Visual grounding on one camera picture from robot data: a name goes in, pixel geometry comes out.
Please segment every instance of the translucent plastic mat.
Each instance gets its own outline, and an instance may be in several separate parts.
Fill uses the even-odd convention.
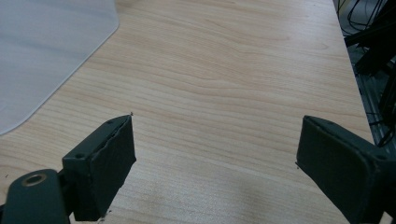
[[[1,0],[0,134],[27,120],[118,26],[114,0]]]

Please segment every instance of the light wood tabletop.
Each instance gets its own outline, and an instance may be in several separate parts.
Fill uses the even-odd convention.
[[[372,142],[332,1],[116,4],[118,31],[0,136],[0,203],[134,112],[137,162],[101,223],[347,223],[295,164],[304,115]]]

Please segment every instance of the screw hole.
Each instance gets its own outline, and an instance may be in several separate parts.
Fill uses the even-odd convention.
[[[84,158],[85,157],[85,154],[84,153],[78,153],[78,154],[76,154],[76,159],[82,159],[82,158]]]
[[[25,187],[32,187],[43,182],[45,179],[47,179],[45,174],[31,175],[23,179],[22,185]]]

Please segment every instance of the black cable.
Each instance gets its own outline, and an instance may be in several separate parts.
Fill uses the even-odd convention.
[[[337,17],[338,17],[338,20],[340,20],[340,10],[341,10],[341,8],[344,6],[344,3],[346,2],[347,0],[344,0],[343,1],[343,3],[342,4],[340,4],[341,3],[341,0],[338,0],[338,3],[337,3]]]
[[[352,33],[346,31],[343,27],[341,27],[341,30],[342,30],[344,33],[346,33],[347,35],[353,35]]]
[[[382,14],[382,15],[380,15],[380,16],[378,16],[378,17],[375,17],[375,19],[376,20],[379,20],[380,18],[383,18],[384,16],[386,16],[386,15],[388,15],[393,9],[395,9],[396,8],[396,5],[395,6],[393,6],[393,7],[391,7],[389,10],[387,10],[386,12],[384,12],[384,14]]]
[[[377,144],[378,147],[384,147],[387,143],[389,143],[395,135],[395,128],[390,128],[382,137],[382,139]]]
[[[382,122],[384,122],[384,120],[378,120],[378,121],[374,121],[374,122],[369,123],[369,125],[373,126],[373,125],[376,125],[376,124],[380,124]]]
[[[363,30],[365,30],[365,29],[367,29],[369,26],[370,26],[370,23],[371,23],[371,20],[373,20],[375,17],[376,17],[376,15],[378,15],[378,13],[379,13],[379,11],[380,11],[380,8],[381,8],[381,6],[382,6],[382,3],[384,2],[383,0],[378,0],[376,3],[375,3],[375,7],[374,7],[374,9],[373,9],[373,11],[372,11],[372,13],[371,13],[371,15],[370,15],[370,18],[368,19],[368,21],[366,22],[366,23],[361,23],[361,22],[356,22],[356,21],[353,21],[352,20],[352,15],[353,15],[353,12],[355,11],[355,8],[356,8],[356,6],[358,5],[358,3],[360,2],[360,0],[358,0],[358,1],[356,1],[356,3],[355,3],[355,5],[352,7],[352,9],[349,11],[349,13],[348,13],[348,15],[347,15],[347,21],[349,22],[349,25],[353,28],[353,29],[355,29],[355,30],[357,30],[357,31],[363,31]]]

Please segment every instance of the wooden table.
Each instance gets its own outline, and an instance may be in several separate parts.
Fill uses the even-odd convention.
[[[332,1],[117,0],[120,28],[21,127],[7,187],[134,112],[104,223],[347,223],[295,165],[303,115],[371,141]]]

